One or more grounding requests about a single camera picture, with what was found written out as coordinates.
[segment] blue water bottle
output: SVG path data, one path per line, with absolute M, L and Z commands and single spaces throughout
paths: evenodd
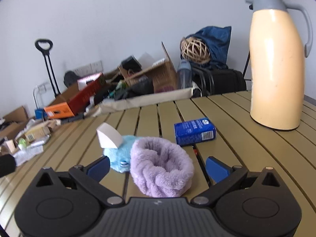
M 182 59 L 177 70 L 178 89 L 192 87 L 192 69 L 187 60 Z

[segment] wicker ball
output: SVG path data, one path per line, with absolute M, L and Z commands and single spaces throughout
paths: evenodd
M 183 38 L 180 43 L 183 58 L 197 64 L 205 64 L 211 60 L 211 54 L 205 43 L 198 38 Z

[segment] wall outlet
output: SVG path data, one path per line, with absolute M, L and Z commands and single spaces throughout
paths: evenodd
M 87 64 L 80 68 L 74 69 L 73 72 L 79 77 L 85 77 L 95 73 L 103 72 L 102 61 Z
M 103 72 L 102 61 L 91 63 L 91 68 L 92 68 L 92 73 L 102 73 Z

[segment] metal screw head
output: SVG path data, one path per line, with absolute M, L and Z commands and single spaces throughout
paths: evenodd
M 107 198 L 107 203 L 111 204 L 111 205 L 117 205 L 123 202 L 123 199 L 119 196 L 112 196 Z
M 239 169 L 239 168 L 242 168 L 242 166 L 241 165 L 235 165 L 235 166 L 233 166 L 233 169 Z
M 82 169 L 82 168 L 83 168 L 83 165 L 76 165 L 75 168 L 76 168 L 76 169 Z
M 206 204 L 206 203 L 208 203 L 208 201 L 209 201 L 209 199 L 207 197 L 204 197 L 204 196 L 195 197 L 193 199 L 193 202 L 195 204 L 199 204 L 199 205 Z

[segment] thermos flask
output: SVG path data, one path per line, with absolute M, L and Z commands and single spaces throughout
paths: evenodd
M 246 0 L 252 4 L 250 115 L 259 124 L 293 130 L 300 124 L 304 98 L 305 58 L 312 48 L 312 24 L 305 8 L 284 0 Z M 302 44 L 287 9 L 300 10 L 307 22 Z

